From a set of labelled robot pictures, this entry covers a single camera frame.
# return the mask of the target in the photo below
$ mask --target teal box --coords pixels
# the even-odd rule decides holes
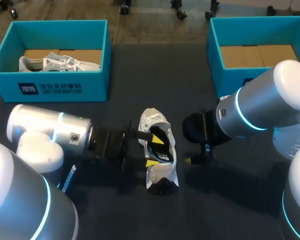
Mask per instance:
[[[212,18],[207,56],[218,98],[231,95],[245,80],[254,79],[269,67],[226,68],[220,47],[292,45],[300,62],[300,16]]]
[[[26,49],[102,50],[100,71],[17,72]],[[0,46],[5,102],[104,102],[111,42],[106,20],[14,21]]]

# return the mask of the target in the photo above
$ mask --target black table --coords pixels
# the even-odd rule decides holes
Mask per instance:
[[[104,103],[32,105],[109,127],[137,126],[145,108],[157,108],[172,125],[180,188],[169,196],[146,191],[137,141],[122,174],[108,164],[80,168],[67,193],[78,210],[79,240],[282,239],[278,212],[290,163],[275,151],[271,131],[218,146],[213,164],[184,161],[199,146],[183,137],[183,119],[217,105],[204,45],[114,45],[110,81]],[[12,150],[5,131],[15,105],[0,97],[0,143]],[[67,157],[65,174],[80,160]]]

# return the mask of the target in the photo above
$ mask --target cardboard box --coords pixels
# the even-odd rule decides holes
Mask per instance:
[[[298,61],[291,45],[260,45],[258,50],[265,67],[273,67],[284,60]]]
[[[264,67],[264,63],[262,60],[262,56],[260,55],[260,52],[258,50],[258,46],[244,46],[242,48],[247,68]]]
[[[50,52],[59,54],[59,49],[27,49],[24,51],[23,56],[27,57],[28,59],[43,59]]]
[[[259,68],[264,67],[257,46],[221,46],[225,68]]]
[[[267,66],[261,66],[259,57],[247,58],[247,55],[257,55],[256,46],[265,45],[275,46],[275,49],[267,49],[265,52],[260,51],[257,47],[261,59],[263,58],[262,63],[265,61]],[[238,48],[241,49],[239,50],[240,54],[246,57],[234,52],[232,57],[223,56],[224,50],[222,48],[233,46],[253,47]],[[241,88],[244,83],[255,79],[267,71],[270,66],[276,65],[284,59],[295,59],[300,62],[300,16],[212,18],[210,20],[206,53],[217,97],[231,95]],[[243,62],[245,67],[233,67],[232,65],[231,68],[227,68],[230,64],[227,59],[238,61],[240,65],[244,60],[246,61]]]
[[[42,58],[60,49],[98,61],[100,71],[17,72],[21,56]],[[0,46],[0,95],[9,103],[104,102],[110,66],[106,20],[13,21]]]

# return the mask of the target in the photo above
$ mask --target shoelace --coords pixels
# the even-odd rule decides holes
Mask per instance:
[[[62,70],[68,70],[68,69],[73,69],[74,71],[77,71],[77,68],[80,69],[81,71],[85,71],[85,68],[81,66],[81,63],[79,60],[74,59],[71,56],[63,55],[63,58],[60,59],[61,62],[64,63],[64,66],[61,66],[60,68]]]
[[[157,113],[151,116],[141,117],[140,120],[141,120],[141,125],[144,125],[147,128],[148,126],[151,125],[152,120],[162,121],[163,119],[162,119],[162,115],[160,113]]]

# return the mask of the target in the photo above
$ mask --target shoe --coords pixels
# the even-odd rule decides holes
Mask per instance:
[[[147,108],[141,115],[139,131],[150,132],[164,144],[147,142],[139,139],[144,147],[147,162],[146,188],[154,194],[168,194],[179,187],[176,165],[176,141],[171,125],[165,116],[155,108]]]
[[[19,72],[73,72],[73,71],[100,71],[100,65],[79,61],[70,56],[60,56],[50,52],[41,59],[29,59],[25,56],[19,59]]]

